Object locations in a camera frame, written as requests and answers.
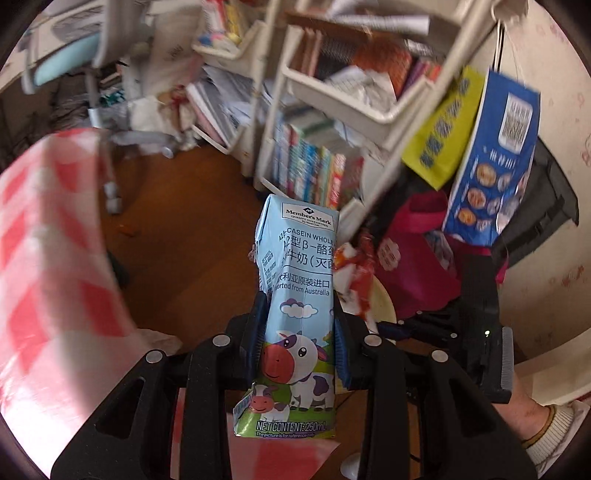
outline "red bag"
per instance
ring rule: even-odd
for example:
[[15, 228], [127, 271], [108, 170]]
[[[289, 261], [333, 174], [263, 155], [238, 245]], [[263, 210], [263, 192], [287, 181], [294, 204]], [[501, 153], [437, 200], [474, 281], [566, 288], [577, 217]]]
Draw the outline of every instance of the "red bag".
[[[467, 245], [451, 236], [455, 268], [445, 270], [423, 236], [441, 230], [447, 211], [445, 193], [415, 194], [394, 216], [378, 248], [375, 276], [384, 285], [396, 310], [406, 319], [419, 310], [440, 310], [460, 296], [462, 260], [466, 254], [490, 255], [487, 248]], [[504, 269], [497, 275], [502, 282]]]

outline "cartoon cow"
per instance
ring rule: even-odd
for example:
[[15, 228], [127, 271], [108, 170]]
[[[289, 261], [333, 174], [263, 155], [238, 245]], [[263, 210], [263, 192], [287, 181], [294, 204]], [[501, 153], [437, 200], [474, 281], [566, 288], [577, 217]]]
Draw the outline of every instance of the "cartoon cow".
[[277, 387], [270, 385], [255, 385], [254, 395], [248, 406], [254, 413], [261, 414], [262, 421], [287, 421], [290, 409], [284, 403], [275, 403], [271, 392]]
[[275, 383], [291, 387], [290, 409], [306, 411], [332, 410], [335, 404], [334, 376], [313, 373], [318, 360], [326, 362], [328, 356], [316, 339], [301, 332], [277, 332], [280, 342], [267, 345], [262, 352], [262, 372]]

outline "snack wrapper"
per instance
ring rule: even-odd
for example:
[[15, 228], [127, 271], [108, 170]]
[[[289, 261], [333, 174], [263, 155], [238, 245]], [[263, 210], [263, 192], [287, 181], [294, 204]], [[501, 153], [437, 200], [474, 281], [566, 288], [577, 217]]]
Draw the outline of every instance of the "snack wrapper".
[[479, 247], [495, 242], [525, 193], [539, 123], [539, 92], [489, 71], [444, 233]]
[[270, 195], [256, 226], [256, 264], [270, 300], [261, 373], [234, 409], [243, 437], [335, 433], [332, 263], [339, 214]]
[[350, 243], [338, 247], [333, 276], [343, 310], [361, 317], [370, 332], [378, 333], [370, 305], [375, 264], [372, 240], [372, 236], [364, 229], [359, 235], [358, 249]]

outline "pink checkered fabric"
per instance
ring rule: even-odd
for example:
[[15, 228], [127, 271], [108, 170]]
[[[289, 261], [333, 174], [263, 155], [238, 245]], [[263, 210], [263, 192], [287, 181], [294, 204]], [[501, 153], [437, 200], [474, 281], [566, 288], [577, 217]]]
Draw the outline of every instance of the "pink checkered fabric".
[[51, 467], [150, 346], [106, 257], [101, 131], [45, 137], [0, 177], [0, 413]]

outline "brown floor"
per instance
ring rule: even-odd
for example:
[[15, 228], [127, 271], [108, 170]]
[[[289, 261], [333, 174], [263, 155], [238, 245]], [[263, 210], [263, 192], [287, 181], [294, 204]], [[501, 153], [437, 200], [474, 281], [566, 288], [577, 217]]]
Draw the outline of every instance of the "brown floor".
[[[117, 217], [102, 212], [102, 226], [108, 249], [131, 276], [124, 290], [131, 316], [191, 349], [250, 309], [258, 280], [247, 255], [262, 204], [238, 162], [209, 146], [173, 160], [121, 160], [116, 174], [125, 209]], [[137, 234], [123, 234], [121, 225]], [[337, 401], [340, 446], [314, 480], [343, 478], [341, 461], [361, 448], [365, 401], [365, 392]], [[418, 456], [416, 431], [411, 450]], [[418, 476], [414, 462], [412, 473]]]

